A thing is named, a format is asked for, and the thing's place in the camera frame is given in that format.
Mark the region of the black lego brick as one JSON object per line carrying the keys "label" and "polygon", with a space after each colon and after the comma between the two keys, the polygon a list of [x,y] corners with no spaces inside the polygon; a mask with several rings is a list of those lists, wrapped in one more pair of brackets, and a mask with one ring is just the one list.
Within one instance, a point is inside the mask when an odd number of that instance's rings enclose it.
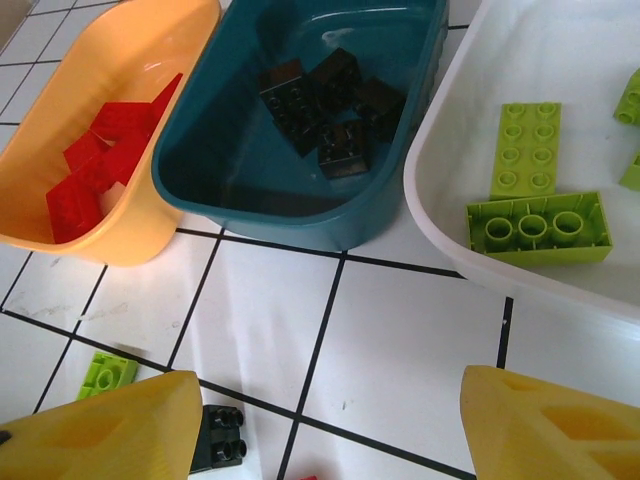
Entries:
{"label": "black lego brick", "polygon": [[319,131],[318,166],[329,180],[368,172],[367,151],[367,136],[361,120],[326,124]]}
{"label": "black lego brick", "polygon": [[300,157],[309,154],[326,119],[301,60],[293,58],[263,71],[258,84],[275,127]]}
{"label": "black lego brick", "polygon": [[379,141],[391,143],[405,102],[402,92],[371,77],[355,88],[353,110]]}
{"label": "black lego brick", "polygon": [[241,438],[244,420],[236,407],[204,405],[190,474],[241,465],[247,454]]}
{"label": "black lego brick", "polygon": [[362,83],[357,58],[339,47],[309,74],[322,109],[338,114],[351,107],[355,90]]}

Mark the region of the orange plastic container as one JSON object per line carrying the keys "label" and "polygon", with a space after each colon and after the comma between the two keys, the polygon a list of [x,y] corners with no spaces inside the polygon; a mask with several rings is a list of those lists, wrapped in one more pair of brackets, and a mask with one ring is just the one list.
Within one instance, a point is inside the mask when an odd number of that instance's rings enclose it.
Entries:
{"label": "orange plastic container", "polygon": [[109,214],[72,242],[55,243],[45,195],[104,103],[150,101],[177,74],[184,89],[220,18],[219,0],[126,0],[79,35],[0,154],[0,242],[113,266],[165,248],[182,213],[154,187],[152,145]]}

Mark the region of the teal plastic container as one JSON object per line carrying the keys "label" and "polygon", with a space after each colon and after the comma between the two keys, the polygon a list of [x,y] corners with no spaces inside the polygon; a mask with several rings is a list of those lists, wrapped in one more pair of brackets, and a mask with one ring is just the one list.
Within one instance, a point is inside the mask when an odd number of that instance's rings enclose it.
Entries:
{"label": "teal plastic container", "polygon": [[[402,202],[402,169],[430,102],[448,32],[448,0],[232,0],[154,150],[154,185],[170,205],[263,241],[341,251],[383,232]],[[327,179],[317,146],[300,157],[259,95],[258,76],[299,58],[307,75],[335,49],[356,56],[362,83],[402,92],[391,143],[361,120],[370,170]]]}

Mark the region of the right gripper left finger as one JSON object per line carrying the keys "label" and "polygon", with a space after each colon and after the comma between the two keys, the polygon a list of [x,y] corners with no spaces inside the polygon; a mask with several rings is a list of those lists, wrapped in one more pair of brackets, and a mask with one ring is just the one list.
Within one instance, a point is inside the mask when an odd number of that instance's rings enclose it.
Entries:
{"label": "right gripper left finger", "polygon": [[173,371],[0,425],[0,480],[187,480],[202,418]]}

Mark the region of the small green lego brick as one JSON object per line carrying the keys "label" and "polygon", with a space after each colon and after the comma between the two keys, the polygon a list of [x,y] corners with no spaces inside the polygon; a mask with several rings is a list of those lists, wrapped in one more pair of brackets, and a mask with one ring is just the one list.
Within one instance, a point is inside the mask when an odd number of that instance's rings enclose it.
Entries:
{"label": "small green lego brick", "polygon": [[131,384],[139,363],[104,352],[96,352],[76,397],[82,400]]}

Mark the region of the white plastic container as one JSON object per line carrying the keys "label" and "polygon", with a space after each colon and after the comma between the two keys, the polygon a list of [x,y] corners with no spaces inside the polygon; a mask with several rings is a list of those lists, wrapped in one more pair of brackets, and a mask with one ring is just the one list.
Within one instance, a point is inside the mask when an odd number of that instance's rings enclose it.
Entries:
{"label": "white plastic container", "polygon": [[[420,230],[467,279],[640,318],[640,192],[620,184],[640,127],[614,117],[640,69],[640,0],[483,0],[410,147],[404,188]],[[556,188],[597,191],[613,237],[599,264],[517,268],[467,246],[487,198],[505,103],[562,106]]]}

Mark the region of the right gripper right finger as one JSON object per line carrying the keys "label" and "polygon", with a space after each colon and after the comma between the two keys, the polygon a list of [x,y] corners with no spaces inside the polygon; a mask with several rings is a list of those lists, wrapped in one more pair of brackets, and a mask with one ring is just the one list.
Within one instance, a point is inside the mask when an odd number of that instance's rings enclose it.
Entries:
{"label": "right gripper right finger", "polygon": [[477,480],[640,480],[640,408],[469,365],[460,414]]}

